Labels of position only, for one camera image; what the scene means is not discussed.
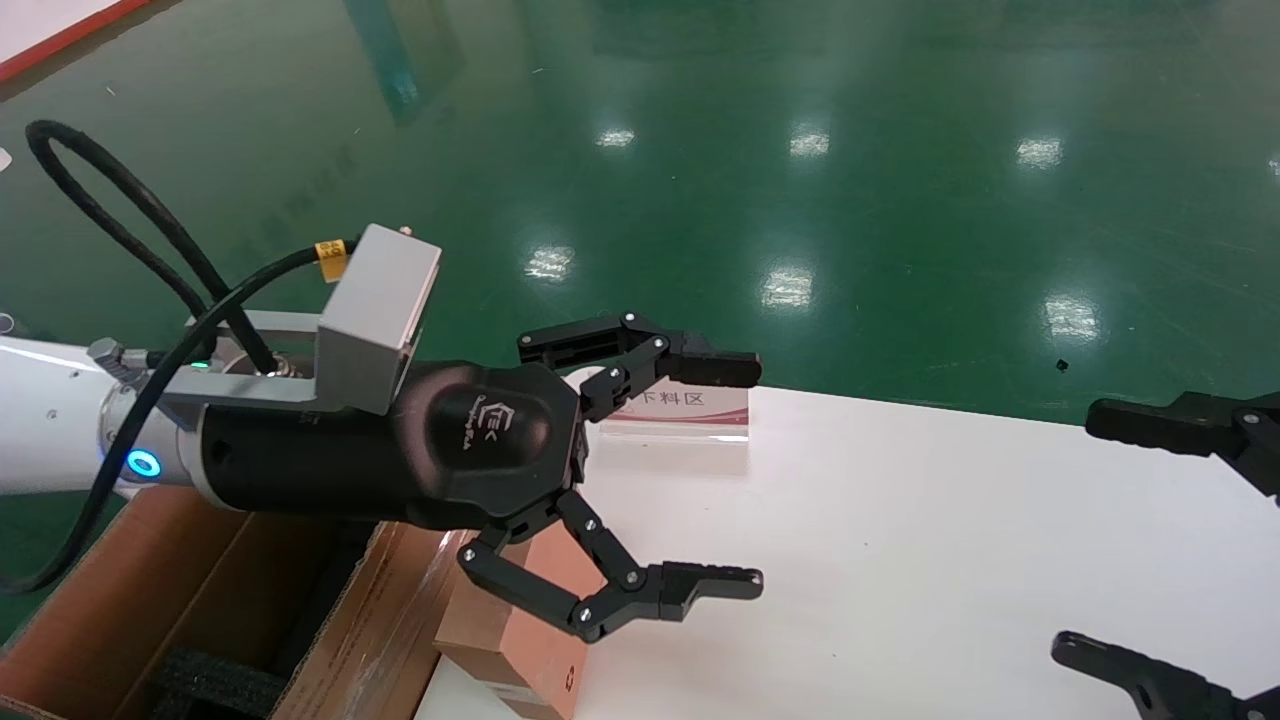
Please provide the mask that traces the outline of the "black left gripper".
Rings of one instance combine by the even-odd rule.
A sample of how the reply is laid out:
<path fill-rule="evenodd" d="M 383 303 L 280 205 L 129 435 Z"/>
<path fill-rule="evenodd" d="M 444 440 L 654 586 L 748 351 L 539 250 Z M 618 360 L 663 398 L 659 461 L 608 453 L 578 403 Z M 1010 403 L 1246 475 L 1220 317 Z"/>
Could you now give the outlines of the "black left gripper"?
<path fill-rule="evenodd" d="M 206 492 L 246 512 L 483 528 L 458 552 L 463 574 L 589 644 L 636 620 L 681 623 L 701 598 L 760 598 L 764 577 L 754 568 L 640 566 L 568 489 L 581 461 L 581 415 L 748 423 L 759 356 L 713 348 L 699 333 L 636 313 L 526 331 L 517 346 L 521 363 L 538 364 L 412 365 L 384 414 L 212 405 L 200 427 Z M 579 395 L 554 373 L 577 366 L 596 369 Z M 581 598 L 502 557 L 516 530 L 494 524 L 531 507 L 518 528 L 538 533 L 559 521 L 602 574 L 599 591 Z"/>

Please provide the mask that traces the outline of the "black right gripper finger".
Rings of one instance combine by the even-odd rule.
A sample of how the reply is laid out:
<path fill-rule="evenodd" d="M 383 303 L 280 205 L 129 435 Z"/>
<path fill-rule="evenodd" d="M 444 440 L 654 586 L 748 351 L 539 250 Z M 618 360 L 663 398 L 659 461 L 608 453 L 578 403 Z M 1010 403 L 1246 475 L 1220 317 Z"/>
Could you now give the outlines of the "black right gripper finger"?
<path fill-rule="evenodd" d="M 1277 719 L 1279 688 L 1240 698 L 1204 676 L 1119 644 L 1060 632 L 1052 660 L 1124 691 L 1142 719 Z"/>
<path fill-rule="evenodd" d="M 1229 398 L 1185 392 L 1167 406 L 1096 400 L 1085 432 L 1143 448 L 1217 456 L 1262 496 L 1279 496 L 1279 393 Z"/>

